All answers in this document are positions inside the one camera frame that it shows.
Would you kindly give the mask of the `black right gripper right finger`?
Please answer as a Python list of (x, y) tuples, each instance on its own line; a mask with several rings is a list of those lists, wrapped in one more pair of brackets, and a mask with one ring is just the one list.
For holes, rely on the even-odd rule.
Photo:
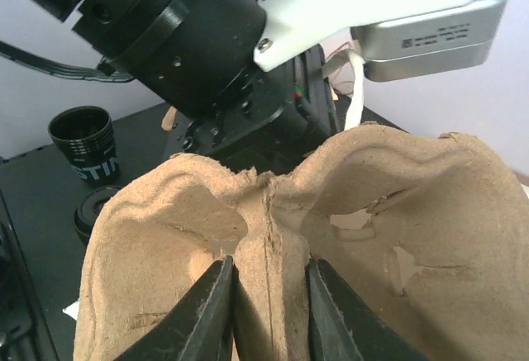
[(425, 360), (378, 318), (325, 259), (306, 267), (311, 360)]

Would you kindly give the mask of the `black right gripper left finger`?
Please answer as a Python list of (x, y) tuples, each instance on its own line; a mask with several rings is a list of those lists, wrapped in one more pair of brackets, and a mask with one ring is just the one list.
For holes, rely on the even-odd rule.
[(231, 256), (213, 262), (168, 315), (119, 359), (230, 360), (233, 273)]

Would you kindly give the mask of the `pulp cup carrier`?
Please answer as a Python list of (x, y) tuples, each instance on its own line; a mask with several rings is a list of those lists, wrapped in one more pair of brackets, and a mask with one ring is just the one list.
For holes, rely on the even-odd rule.
[(227, 255), (238, 359), (308, 359), (313, 256), (432, 360), (528, 357), (528, 197), (472, 135), (357, 126), (281, 176), (175, 155), (96, 220), (74, 358), (115, 359)]

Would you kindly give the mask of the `orange paper bag white handles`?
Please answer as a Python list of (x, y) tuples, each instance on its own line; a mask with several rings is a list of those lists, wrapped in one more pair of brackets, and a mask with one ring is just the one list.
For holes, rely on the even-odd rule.
[(349, 84), (350, 91), (341, 93), (349, 99), (346, 108), (344, 130), (348, 131), (360, 125), (365, 108), (365, 60), (356, 49), (355, 42), (345, 42), (337, 47), (322, 67), (323, 78), (337, 78), (346, 65), (352, 71), (352, 80), (346, 80), (341, 84)]

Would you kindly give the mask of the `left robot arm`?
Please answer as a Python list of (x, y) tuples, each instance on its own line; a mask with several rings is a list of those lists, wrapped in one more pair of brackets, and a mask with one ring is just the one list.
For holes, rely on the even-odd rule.
[(64, 21), (102, 62), (88, 79), (137, 79), (177, 110), (172, 153), (200, 154), (234, 171), (287, 173), (336, 134), (318, 45), (269, 72), (257, 0), (32, 0)]

